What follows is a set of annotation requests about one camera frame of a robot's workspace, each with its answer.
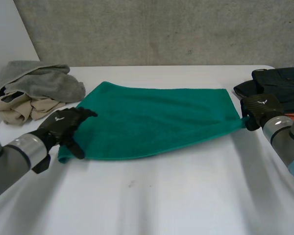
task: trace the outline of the gloved robot hand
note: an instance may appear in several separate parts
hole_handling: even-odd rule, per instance
[[[41,139],[49,150],[57,145],[66,146],[78,159],[84,159],[84,151],[74,141],[73,135],[80,124],[89,117],[97,117],[97,114],[89,109],[70,108],[56,111],[51,114],[36,131],[30,132]],[[50,155],[47,156],[34,168],[37,174],[48,169]]]
[[[73,135],[80,124],[89,117],[97,117],[97,114],[83,108],[56,111],[38,127],[38,130],[48,132],[56,144],[65,145],[78,159],[83,159],[84,151],[74,141]]]
[[[272,94],[257,94],[243,98],[241,109],[243,117],[249,117],[245,123],[249,131],[264,127],[271,118],[284,114],[282,105]]]

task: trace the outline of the gray wall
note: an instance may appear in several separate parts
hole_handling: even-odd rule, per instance
[[[294,66],[294,0],[14,0],[41,60]]]

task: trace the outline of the glove logo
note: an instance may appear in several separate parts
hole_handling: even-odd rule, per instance
[[[267,100],[265,100],[265,101],[257,101],[257,102],[260,103],[260,104],[266,104]]]
[[[62,119],[64,119],[64,117],[63,117],[63,118],[58,118],[58,117],[55,117],[54,119],[55,119],[55,121],[59,121],[59,120],[62,120]]]

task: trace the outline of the black glove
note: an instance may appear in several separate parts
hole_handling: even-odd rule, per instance
[[[65,145],[78,159],[83,159],[84,151],[74,141],[73,135],[80,124],[89,117],[97,117],[97,114],[83,108],[56,111],[38,127],[38,130],[47,130],[54,137],[55,145]]]
[[[272,94],[256,94],[243,98],[241,109],[243,117],[249,117],[245,123],[249,131],[264,127],[271,118],[284,114],[282,105]]]

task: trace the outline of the beige cloth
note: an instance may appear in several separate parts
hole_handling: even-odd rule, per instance
[[[22,125],[30,117],[38,120],[51,113],[53,110],[65,106],[65,103],[50,98],[32,99],[22,94],[10,102],[6,98],[17,96],[17,92],[0,97],[0,114],[3,121],[9,124]]]

